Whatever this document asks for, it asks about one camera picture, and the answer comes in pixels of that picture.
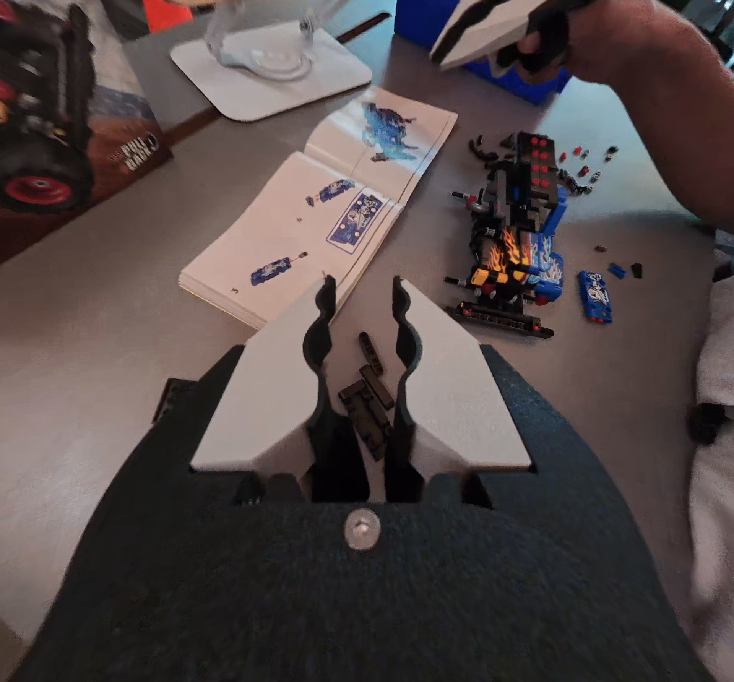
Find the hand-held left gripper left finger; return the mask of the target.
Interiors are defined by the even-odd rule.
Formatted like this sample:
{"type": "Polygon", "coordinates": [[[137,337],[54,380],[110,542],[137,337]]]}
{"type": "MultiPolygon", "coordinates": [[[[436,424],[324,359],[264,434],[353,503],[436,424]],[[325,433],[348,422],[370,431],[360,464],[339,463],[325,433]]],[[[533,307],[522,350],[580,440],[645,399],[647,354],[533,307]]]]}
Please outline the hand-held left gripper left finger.
{"type": "Polygon", "coordinates": [[[324,362],[336,282],[324,275],[244,345],[191,461],[197,473],[277,475],[314,502],[365,502],[370,486],[351,420],[337,412],[324,362]]]}

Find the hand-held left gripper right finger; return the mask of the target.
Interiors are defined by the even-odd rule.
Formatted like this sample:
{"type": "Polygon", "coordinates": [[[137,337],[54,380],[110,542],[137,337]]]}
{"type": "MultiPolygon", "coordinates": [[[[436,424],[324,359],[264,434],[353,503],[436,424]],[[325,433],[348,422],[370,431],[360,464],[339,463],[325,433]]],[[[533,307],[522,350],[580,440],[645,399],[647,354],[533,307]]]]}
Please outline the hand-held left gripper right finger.
{"type": "Polygon", "coordinates": [[[429,482],[527,472],[531,456],[480,343],[408,279],[392,283],[404,366],[384,458],[388,502],[419,502],[429,482]]]}

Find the short black lego beam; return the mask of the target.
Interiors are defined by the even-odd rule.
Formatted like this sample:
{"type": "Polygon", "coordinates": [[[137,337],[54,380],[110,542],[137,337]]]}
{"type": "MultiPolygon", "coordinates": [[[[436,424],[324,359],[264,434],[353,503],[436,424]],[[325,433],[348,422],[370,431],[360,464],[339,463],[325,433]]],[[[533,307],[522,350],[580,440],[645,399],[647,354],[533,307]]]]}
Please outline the short black lego beam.
{"type": "Polygon", "coordinates": [[[386,411],[393,409],[395,401],[388,389],[381,382],[380,375],[375,372],[373,367],[371,365],[362,366],[360,368],[360,374],[380,402],[382,408],[386,411]]]}

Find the long black lego beam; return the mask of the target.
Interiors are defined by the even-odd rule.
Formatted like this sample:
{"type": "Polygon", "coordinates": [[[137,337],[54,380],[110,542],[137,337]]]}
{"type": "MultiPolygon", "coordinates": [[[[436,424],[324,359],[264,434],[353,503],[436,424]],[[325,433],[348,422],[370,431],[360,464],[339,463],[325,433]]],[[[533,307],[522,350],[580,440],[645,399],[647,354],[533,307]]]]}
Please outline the long black lego beam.
{"type": "Polygon", "coordinates": [[[447,305],[443,310],[457,321],[470,322],[485,328],[510,331],[544,340],[555,337],[555,331],[543,326],[539,318],[524,313],[493,309],[468,301],[447,305]]]}

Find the thin black lego beam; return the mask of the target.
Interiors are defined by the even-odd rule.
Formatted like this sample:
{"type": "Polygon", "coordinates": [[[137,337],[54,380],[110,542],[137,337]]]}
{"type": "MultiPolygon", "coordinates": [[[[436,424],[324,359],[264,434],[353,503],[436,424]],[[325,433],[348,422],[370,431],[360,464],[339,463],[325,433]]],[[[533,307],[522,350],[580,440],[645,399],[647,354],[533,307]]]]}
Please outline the thin black lego beam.
{"type": "Polygon", "coordinates": [[[374,374],[380,377],[384,374],[384,367],[373,345],[370,335],[363,330],[359,332],[357,339],[361,347],[362,354],[366,359],[366,363],[372,368],[374,374]]]}

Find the black curved lego pieces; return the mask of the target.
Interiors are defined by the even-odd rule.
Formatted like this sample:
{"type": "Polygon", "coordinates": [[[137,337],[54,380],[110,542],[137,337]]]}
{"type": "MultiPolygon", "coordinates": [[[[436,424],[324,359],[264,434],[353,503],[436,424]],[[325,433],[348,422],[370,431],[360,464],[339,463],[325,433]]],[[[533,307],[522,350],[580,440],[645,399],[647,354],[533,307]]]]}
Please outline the black curved lego pieces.
{"type": "Polygon", "coordinates": [[[516,140],[517,135],[511,133],[500,139],[496,144],[486,146],[484,136],[477,135],[469,139],[468,149],[474,157],[484,163],[485,167],[491,167],[498,162],[509,162],[515,159],[516,140]]]}

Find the scattered small lego pins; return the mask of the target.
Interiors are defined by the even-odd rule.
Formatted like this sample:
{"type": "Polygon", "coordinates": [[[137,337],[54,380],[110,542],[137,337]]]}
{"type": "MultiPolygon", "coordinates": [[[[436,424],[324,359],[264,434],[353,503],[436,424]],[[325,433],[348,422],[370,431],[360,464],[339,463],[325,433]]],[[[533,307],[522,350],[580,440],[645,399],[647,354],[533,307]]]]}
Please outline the scattered small lego pins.
{"type": "Polygon", "coordinates": [[[560,187],[569,197],[590,195],[601,180],[603,166],[611,163],[619,151],[618,145],[610,145],[600,154],[592,154],[587,146],[577,145],[571,152],[563,152],[558,159],[557,170],[560,187]]]}

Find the blue stickered lego panel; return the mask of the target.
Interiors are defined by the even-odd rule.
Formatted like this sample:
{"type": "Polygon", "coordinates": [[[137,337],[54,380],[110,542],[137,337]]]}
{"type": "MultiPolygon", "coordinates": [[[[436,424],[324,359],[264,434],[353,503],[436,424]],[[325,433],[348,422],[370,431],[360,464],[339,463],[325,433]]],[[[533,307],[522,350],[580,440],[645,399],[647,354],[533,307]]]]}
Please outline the blue stickered lego panel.
{"type": "Polygon", "coordinates": [[[582,270],[577,275],[583,313],[587,321],[610,325],[613,322],[606,283],[600,273],[582,270]]]}

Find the lego instruction booklet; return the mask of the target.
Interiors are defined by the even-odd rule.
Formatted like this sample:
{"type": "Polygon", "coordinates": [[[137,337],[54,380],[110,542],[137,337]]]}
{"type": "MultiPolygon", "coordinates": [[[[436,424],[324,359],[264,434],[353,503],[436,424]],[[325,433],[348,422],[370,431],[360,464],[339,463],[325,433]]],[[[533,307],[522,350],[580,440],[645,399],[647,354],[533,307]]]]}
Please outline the lego instruction booklet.
{"type": "Polygon", "coordinates": [[[316,126],[179,287],[257,330],[325,275],[340,308],[457,119],[370,87],[316,126]]]}

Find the blue black lego truck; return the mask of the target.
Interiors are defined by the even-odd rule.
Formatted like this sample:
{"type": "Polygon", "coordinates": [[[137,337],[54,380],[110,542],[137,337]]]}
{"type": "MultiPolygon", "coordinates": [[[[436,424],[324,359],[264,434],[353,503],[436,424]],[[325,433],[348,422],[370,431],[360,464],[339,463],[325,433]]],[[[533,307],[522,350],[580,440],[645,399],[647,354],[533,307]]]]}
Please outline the blue black lego truck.
{"type": "Polygon", "coordinates": [[[560,187],[555,142],[539,133],[517,132],[516,157],[485,167],[475,194],[452,192],[471,216],[470,274],[445,277],[472,291],[480,305],[524,313],[557,301],[564,288],[564,261],[554,249],[555,232],[567,209],[560,187]]]}

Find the lego set box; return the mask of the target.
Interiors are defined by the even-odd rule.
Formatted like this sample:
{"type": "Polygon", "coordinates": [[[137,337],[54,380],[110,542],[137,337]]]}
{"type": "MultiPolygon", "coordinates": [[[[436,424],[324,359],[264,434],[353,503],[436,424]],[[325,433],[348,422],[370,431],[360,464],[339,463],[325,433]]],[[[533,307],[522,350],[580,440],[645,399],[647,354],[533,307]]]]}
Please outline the lego set box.
{"type": "Polygon", "coordinates": [[[171,157],[124,41],[131,0],[1,0],[1,261],[171,157]]]}

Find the person's right hand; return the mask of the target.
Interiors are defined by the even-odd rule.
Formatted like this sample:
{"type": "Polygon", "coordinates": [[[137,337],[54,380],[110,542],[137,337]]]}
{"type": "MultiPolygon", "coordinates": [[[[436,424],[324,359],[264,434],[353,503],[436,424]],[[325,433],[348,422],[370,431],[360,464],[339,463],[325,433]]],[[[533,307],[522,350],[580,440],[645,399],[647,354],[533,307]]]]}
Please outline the person's right hand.
{"type": "Polygon", "coordinates": [[[651,57],[685,25],[658,0],[595,0],[567,13],[568,38],[560,57],[535,73],[520,62],[515,69],[530,84],[540,84],[561,69],[595,84],[611,84],[634,60],[651,57]]]}

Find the white desk stand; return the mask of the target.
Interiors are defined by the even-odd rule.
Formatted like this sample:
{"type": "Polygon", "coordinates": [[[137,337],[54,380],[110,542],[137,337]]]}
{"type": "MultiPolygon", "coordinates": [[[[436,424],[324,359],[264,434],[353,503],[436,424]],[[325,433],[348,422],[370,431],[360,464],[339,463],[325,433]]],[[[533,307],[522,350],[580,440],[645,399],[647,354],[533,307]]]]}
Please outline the white desk stand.
{"type": "Polygon", "coordinates": [[[170,51],[220,114],[261,120],[372,83],[372,70],[325,31],[352,0],[323,0],[298,21],[236,32],[246,1],[218,0],[203,39],[170,51]]]}

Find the orange panel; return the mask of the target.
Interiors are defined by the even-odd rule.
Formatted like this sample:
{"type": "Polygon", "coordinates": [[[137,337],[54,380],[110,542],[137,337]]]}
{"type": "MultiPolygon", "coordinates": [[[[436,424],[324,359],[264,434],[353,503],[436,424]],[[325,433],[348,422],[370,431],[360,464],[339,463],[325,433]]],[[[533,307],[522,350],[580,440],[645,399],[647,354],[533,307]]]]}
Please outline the orange panel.
{"type": "Polygon", "coordinates": [[[194,16],[190,8],[167,0],[142,0],[150,34],[188,24],[194,16]]]}

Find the black lego frame piece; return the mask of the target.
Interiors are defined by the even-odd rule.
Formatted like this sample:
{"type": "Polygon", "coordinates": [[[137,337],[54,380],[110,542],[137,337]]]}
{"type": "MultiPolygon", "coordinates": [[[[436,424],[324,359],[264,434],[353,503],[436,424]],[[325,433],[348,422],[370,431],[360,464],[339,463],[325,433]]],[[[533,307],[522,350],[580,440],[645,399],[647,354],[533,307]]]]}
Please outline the black lego frame piece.
{"type": "Polygon", "coordinates": [[[371,388],[360,379],[339,391],[338,397],[374,461],[383,460],[393,428],[371,388]]]}

